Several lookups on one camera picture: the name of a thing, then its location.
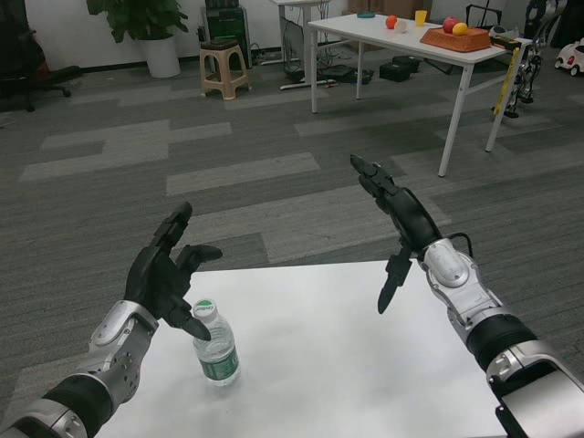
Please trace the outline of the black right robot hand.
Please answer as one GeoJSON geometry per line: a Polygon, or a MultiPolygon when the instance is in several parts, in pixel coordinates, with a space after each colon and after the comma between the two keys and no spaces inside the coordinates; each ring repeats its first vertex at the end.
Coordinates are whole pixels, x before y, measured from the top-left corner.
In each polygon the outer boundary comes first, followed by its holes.
{"type": "Polygon", "coordinates": [[[414,193],[397,185],[378,163],[366,162],[351,154],[350,164],[359,174],[361,187],[391,218],[400,236],[401,250],[392,255],[386,265],[388,277],[378,298],[378,312],[383,314],[408,276],[412,255],[422,255],[428,245],[442,238],[442,234],[414,193]]]}

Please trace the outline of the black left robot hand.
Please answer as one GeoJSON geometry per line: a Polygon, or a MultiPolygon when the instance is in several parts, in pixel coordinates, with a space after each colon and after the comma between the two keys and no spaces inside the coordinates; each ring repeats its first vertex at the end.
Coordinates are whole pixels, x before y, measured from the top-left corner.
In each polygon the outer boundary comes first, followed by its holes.
{"type": "Polygon", "coordinates": [[[143,306],[156,320],[163,319],[173,328],[209,341],[209,329],[193,316],[184,296],[190,288],[191,275],[201,264],[221,258],[223,252],[212,245],[186,245],[176,259],[171,258],[192,214],[192,206],[183,202],[162,221],[130,267],[124,298],[143,306]]]}

